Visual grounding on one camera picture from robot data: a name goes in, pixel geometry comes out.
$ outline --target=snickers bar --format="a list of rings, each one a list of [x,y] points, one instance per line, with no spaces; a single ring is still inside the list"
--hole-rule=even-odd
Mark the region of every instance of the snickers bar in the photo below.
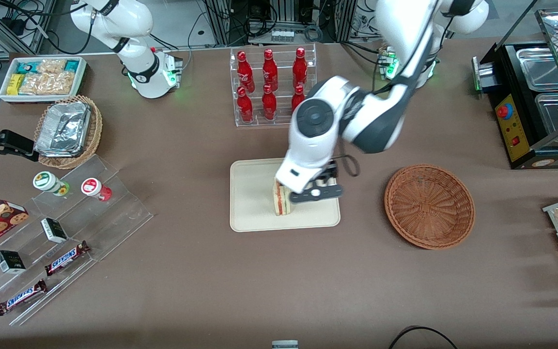
[[[0,316],[11,311],[14,307],[26,300],[29,300],[29,298],[35,296],[36,294],[47,291],[47,284],[45,284],[44,280],[40,279],[37,284],[17,294],[14,298],[10,298],[7,302],[0,303]]]
[[[57,258],[53,263],[47,265],[45,267],[46,275],[51,276],[55,274],[55,272],[66,267],[66,265],[69,265],[72,261],[79,258],[79,256],[81,256],[82,254],[84,254],[89,250],[90,248],[87,246],[87,243],[84,240],[79,245],[76,245],[75,248],[71,249],[69,252],[64,254],[64,256]]]

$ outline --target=round wicker basket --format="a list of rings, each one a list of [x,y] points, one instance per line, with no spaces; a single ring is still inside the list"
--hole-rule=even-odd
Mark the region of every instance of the round wicker basket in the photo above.
[[[72,102],[84,102],[92,108],[92,114],[90,116],[89,126],[87,127],[87,135],[85,139],[85,144],[83,146],[84,150],[78,157],[75,158],[47,158],[40,155],[38,161],[42,165],[60,168],[61,170],[69,170],[81,165],[90,157],[95,154],[98,148],[98,143],[100,142],[100,133],[102,132],[102,115],[100,115],[100,110],[96,107],[96,104],[89,98],[83,95],[76,95],[74,97],[69,97],[55,102],[55,104],[61,103],[72,103]],[[38,127],[33,133],[33,141],[35,142],[40,135],[40,130],[42,130],[42,123],[45,120],[46,110],[42,113],[40,121],[38,122]]]
[[[385,190],[385,210],[403,238],[429,250],[458,245],[475,222],[475,205],[465,185],[447,170],[427,164],[393,175]]]

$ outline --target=white jar with green lid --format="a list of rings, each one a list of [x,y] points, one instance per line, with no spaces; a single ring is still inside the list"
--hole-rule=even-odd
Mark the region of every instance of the white jar with green lid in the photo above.
[[[33,178],[33,186],[38,190],[52,192],[55,196],[64,196],[70,190],[68,183],[49,171],[36,174],[36,177]]]

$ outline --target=tabletop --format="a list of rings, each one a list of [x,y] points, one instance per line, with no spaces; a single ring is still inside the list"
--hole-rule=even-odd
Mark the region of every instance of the tabletop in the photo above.
[[[283,157],[288,130],[234,125],[229,49],[194,51],[182,88],[154,100],[120,75],[117,56],[87,55],[81,92],[104,122],[97,153],[155,217],[24,325],[0,318],[0,348],[373,349],[409,325],[461,348],[558,348],[558,240],[541,211],[558,202],[558,170],[510,170],[489,102],[471,93],[471,57],[494,41],[447,41],[395,145],[347,147],[361,175],[340,172],[339,225],[250,233],[230,228],[230,166]],[[372,65],[343,46],[317,45],[317,57],[318,80],[371,86]],[[0,129],[31,137],[44,108],[2,102]],[[385,185],[416,163],[470,190],[476,223],[458,247],[423,250],[390,225]],[[40,170],[0,157],[0,199],[36,196]],[[412,333],[397,348],[446,345]]]

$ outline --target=red button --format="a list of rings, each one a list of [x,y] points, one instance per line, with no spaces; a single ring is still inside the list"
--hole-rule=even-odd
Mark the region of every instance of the red button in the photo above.
[[[509,113],[509,109],[506,106],[500,106],[496,110],[496,116],[500,117],[501,119],[505,118]]]

